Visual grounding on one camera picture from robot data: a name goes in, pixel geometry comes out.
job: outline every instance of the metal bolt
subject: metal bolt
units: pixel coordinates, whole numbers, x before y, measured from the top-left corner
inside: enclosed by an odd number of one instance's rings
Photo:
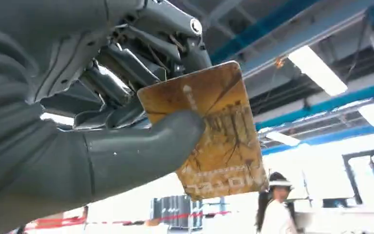
[[[203,33],[203,26],[201,25],[200,21],[198,21],[197,19],[192,19],[190,21],[190,26],[195,34],[201,35]]]

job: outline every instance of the white visor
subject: white visor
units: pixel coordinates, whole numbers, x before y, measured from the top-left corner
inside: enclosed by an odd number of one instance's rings
[[[273,180],[269,181],[269,186],[284,186],[284,187],[291,187],[292,183],[286,180]]]

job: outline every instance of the blue ceiling beam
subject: blue ceiling beam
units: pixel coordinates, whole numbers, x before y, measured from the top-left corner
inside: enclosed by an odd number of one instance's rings
[[[318,137],[309,138],[306,140],[301,141],[301,144],[308,144],[308,145],[320,145],[334,141],[340,141],[352,137],[359,137],[364,135],[374,134],[374,126],[367,125],[361,126],[356,128],[351,128],[348,130],[343,130],[335,133],[325,134]],[[268,156],[269,154],[279,153],[286,150],[294,149],[297,146],[288,146],[288,145],[279,145],[274,146],[268,149],[262,150],[262,156]]]
[[[316,105],[312,105],[308,109],[304,108],[270,120],[255,123],[256,130],[258,131],[262,128],[275,127],[284,123],[294,122],[301,118],[313,116],[324,111],[331,111],[335,108],[347,105],[351,102],[365,100],[368,98],[374,98],[374,86],[356,92],[341,95],[334,99]]]
[[[288,0],[284,5],[278,7],[268,16],[259,19],[255,24],[246,28],[234,39],[219,48],[211,55],[211,61],[214,64],[223,62],[255,41],[266,36],[280,25],[288,22],[297,14],[318,1],[319,0]]]
[[[251,76],[257,73],[260,67],[273,62],[275,58],[286,55],[293,50],[319,41],[341,28],[357,22],[365,16],[365,11],[374,6],[374,0],[339,0],[322,12],[317,13],[315,22],[303,24],[303,27],[295,29],[283,40],[266,49],[258,50],[259,56],[242,65],[245,75]]]

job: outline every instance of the gold card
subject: gold card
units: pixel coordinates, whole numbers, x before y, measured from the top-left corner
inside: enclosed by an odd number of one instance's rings
[[[177,170],[192,200],[266,189],[268,181],[240,66],[227,62],[138,91],[154,124],[179,110],[196,111],[206,130]]]

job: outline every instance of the dark hair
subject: dark hair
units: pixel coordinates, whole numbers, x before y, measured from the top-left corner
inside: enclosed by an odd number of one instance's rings
[[[278,172],[273,172],[269,176],[269,181],[277,181],[277,180],[286,180],[286,177],[284,177],[282,174]],[[266,213],[267,205],[269,204],[269,201],[272,199],[272,191],[274,190],[274,186],[271,187],[268,191],[260,191],[259,192],[259,208],[257,210],[256,215],[256,223],[257,223],[257,231],[262,230],[262,225],[264,221],[264,213]]]

